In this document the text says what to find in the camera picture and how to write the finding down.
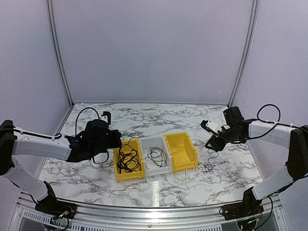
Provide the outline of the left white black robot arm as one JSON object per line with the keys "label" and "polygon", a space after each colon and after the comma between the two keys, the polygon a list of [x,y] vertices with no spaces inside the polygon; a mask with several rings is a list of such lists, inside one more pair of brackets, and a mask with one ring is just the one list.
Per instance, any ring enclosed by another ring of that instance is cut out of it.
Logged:
{"label": "left white black robot arm", "polygon": [[121,145],[121,133],[95,119],[75,136],[47,136],[22,130],[5,120],[0,126],[0,175],[33,196],[40,207],[57,214],[61,204],[50,184],[39,180],[15,158],[17,155],[51,157],[68,163],[91,160],[96,155]]}

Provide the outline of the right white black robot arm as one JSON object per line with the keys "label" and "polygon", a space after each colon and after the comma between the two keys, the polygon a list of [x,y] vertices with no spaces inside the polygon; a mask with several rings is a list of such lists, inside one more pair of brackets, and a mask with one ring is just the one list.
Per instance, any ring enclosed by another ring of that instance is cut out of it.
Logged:
{"label": "right white black robot arm", "polygon": [[222,151],[227,144],[248,143],[253,158],[264,177],[263,181],[246,190],[238,211],[248,216],[257,204],[274,193],[284,191],[298,180],[308,176],[308,127],[260,117],[244,118],[239,107],[223,112],[226,125],[211,120],[201,122],[201,127],[211,133],[205,147]]}

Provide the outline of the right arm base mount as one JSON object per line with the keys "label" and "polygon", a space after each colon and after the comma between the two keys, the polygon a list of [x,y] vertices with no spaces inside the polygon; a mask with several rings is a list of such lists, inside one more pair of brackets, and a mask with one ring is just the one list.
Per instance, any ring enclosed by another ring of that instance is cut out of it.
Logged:
{"label": "right arm base mount", "polygon": [[253,187],[244,191],[241,202],[223,205],[220,208],[219,213],[225,220],[244,218],[264,211],[262,200],[256,199],[252,189]]}

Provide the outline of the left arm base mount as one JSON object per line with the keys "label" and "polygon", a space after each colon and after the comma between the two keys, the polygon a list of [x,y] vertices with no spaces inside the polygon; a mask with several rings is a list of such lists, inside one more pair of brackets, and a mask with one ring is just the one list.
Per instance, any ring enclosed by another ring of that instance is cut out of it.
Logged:
{"label": "left arm base mount", "polygon": [[50,215],[56,216],[58,218],[68,218],[73,219],[76,214],[77,205],[74,203],[68,203],[59,201],[49,183],[44,181],[47,188],[47,196],[42,200],[38,200],[35,205],[35,210]]}

